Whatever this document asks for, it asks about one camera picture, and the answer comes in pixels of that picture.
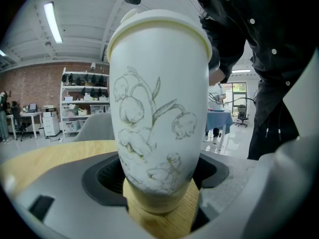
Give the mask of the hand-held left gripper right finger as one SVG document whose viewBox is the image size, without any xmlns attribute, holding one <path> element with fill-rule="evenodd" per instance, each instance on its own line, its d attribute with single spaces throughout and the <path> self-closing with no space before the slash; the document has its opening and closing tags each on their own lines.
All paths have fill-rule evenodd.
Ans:
<svg viewBox="0 0 319 239">
<path fill-rule="evenodd" d="M 319 48 L 284 97 L 299 137 L 256 162 L 202 153 L 190 239 L 295 239 L 319 215 Z"/>
</svg>

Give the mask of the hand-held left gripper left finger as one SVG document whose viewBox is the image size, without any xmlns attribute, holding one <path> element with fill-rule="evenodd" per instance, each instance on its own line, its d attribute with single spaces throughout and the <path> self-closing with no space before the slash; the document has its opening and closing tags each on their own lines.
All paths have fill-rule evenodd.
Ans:
<svg viewBox="0 0 319 239">
<path fill-rule="evenodd" d="M 13 199 L 42 239 L 155 239 L 129 215 L 116 152 L 49 169 Z"/>
</svg>

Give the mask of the white lidded paper cup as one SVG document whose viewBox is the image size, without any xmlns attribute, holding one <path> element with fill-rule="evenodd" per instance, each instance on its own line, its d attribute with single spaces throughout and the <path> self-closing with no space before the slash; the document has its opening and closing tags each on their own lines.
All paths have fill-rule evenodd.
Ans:
<svg viewBox="0 0 319 239">
<path fill-rule="evenodd" d="M 128 184 L 147 212 L 171 212 L 200 156 L 207 115 L 206 42 L 176 23 L 144 23 L 116 38 L 110 65 L 112 122 Z"/>
</svg>

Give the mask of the white cup lid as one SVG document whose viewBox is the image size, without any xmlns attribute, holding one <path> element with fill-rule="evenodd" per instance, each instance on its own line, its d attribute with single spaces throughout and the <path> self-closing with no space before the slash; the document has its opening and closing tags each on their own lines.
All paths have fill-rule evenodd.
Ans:
<svg viewBox="0 0 319 239">
<path fill-rule="evenodd" d="M 210 41 L 204 30 L 199 27 L 199 25 L 197 25 L 191 18 L 181 13 L 165 9 L 154 9 L 144 12 L 139 12 L 137 9 L 132 9 L 122 18 L 120 25 L 115 30 L 107 45 L 106 57 L 108 62 L 111 61 L 113 45 L 120 37 L 120 35 L 123 34 L 125 31 L 146 23 L 150 23 L 151 26 L 157 26 L 163 22 L 177 24 L 195 31 L 203 39 L 206 46 L 207 58 L 208 61 L 210 61 L 212 57 L 212 46 L 210 44 Z"/>
</svg>

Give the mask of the round wooden table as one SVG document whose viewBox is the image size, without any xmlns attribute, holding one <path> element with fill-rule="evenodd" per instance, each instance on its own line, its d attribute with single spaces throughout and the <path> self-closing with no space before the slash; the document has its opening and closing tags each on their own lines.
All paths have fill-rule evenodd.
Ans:
<svg viewBox="0 0 319 239">
<path fill-rule="evenodd" d="M 0 184 L 11 196 L 16 196 L 49 169 L 72 161 L 116 151 L 113 140 L 93 140 L 59 144 L 35 149 L 0 165 Z M 136 224 L 157 239 L 181 239 L 191 232 L 199 190 L 191 181 L 180 205 L 161 216 L 144 211 L 136 202 L 127 181 L 123 185 L 128 199 L 129 215 Z"/>
</svg>

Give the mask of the white drawer cabinet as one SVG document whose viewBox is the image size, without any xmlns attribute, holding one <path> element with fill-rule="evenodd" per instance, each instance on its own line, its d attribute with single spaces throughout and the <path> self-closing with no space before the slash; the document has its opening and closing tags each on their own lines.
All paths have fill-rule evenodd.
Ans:
<svg viewBox="0 0 319 239">
<path fill-rule="evenodd" d="M 42 118 L 45 136 L 56 136 L 60 133 L 58 117 Z"/>
</svg>

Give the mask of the black office chair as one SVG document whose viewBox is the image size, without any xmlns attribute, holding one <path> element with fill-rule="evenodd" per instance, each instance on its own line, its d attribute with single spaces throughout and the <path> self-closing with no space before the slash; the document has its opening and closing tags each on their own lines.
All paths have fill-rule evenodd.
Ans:
<svg viewBox="0 0 319 239">
<path fill-rule="evenodd" d="M 17 101 L 12 101 L 11 103 L 11 114 L 13 115 L 12 128 L 15 133 L 20 134 L 20 141 L 23 141 L 26 132 L 26 124 L 21 120 L 20 107 Z"/>
<path fill-rule="evenodd" d="M 238 117 L 237 119 L 240 121 L 240 122 L 236 122 L 235 125 L 237 126 L 245 126 L 247 127 L 247 120 L 249 119 L 249 114 L 247 114 L 247 109 L 246 109 L 246 106 L 245 105 L 240 105 L 238 107 Z"/>
</svg>

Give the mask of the grey shell chair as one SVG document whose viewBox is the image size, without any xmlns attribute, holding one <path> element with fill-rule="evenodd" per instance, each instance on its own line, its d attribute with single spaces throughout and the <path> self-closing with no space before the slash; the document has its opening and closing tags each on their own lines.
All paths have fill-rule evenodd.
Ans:
<svg viewBox="0 0 319 239">
<path fill-rule="evenodd" d="M 114 140 L 114 131 L 110 113 L 89 116 L 74 138 L 74 142 L 91 140 Z"/>
</svg>

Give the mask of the grey office printer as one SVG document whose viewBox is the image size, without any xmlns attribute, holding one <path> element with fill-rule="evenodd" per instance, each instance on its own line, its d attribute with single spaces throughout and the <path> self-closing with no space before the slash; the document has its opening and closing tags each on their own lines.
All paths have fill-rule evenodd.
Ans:
<svg viewBox="0 0 319 239">
<path fill-rule="evenodd" d="M 57 116 L 57 107 L 55 105 L 45 105 L 43 106 L 43 117 L 56 117 Z"/>
</svg>

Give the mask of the white desk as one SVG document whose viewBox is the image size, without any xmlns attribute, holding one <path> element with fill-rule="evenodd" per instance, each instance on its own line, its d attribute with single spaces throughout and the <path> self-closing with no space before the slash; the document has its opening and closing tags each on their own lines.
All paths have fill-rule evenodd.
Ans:
<svg viewBox="0 0 319 239">
<path fill-rule="evenodd" d="M 43 123 L 42 123 L 42 112 L 34 112 L 34 113 L 22 113 L 20 114 L 20 116 L 23 117 L 30 117 L 31 118 L 31 124 L 32 124 L 32 130 L 33 130 L 33 134 L 34 134 L 34 138 L 37 139 L 37 133 L 39 132 L 39 129 L 36 129 L 35 127 L 35 117 L 39 117 L 39 121 L 40 121 L 40 126 L 39 127 L 43 127 Z M 16 131 L 14 128 L 14 119 L 13 119 L 13 115 L 7 115 L 6 119 L 11 121 L 11 127 L 12 127 L 12 132 L 13 132 L 13 136 L 14 139 L 17 140 L 17 136 L 16 136 Z"/>
</svg>

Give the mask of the white shelf rack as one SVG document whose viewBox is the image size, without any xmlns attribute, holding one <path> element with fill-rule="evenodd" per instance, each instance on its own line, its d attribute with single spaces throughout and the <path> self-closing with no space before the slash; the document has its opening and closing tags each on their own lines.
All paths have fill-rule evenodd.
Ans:
<svg viewBox="0 0 319 239">
<path fill-rule="evenodd" d="M 59 96 L 60 129 L 64 136 L 79 133 L 84 122 L 107 111 L 108 74 L 63 68 Z"/>
</svg>

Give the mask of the person in black shirt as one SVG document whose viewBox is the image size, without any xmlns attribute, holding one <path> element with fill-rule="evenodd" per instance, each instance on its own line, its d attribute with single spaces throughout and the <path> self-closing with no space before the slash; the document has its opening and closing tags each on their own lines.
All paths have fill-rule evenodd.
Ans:
<svg viewBox="0 0 319 239">
<path fill-rule="evenodd" d="M 258 160 L 296 139 L 283 97 L 298 80 L 319 44 L 319 0 L 197 0 L 213 54 L 209 83 L 226 83 L 248 44 L 259 75 L 248 158 Z"/>
</svg>

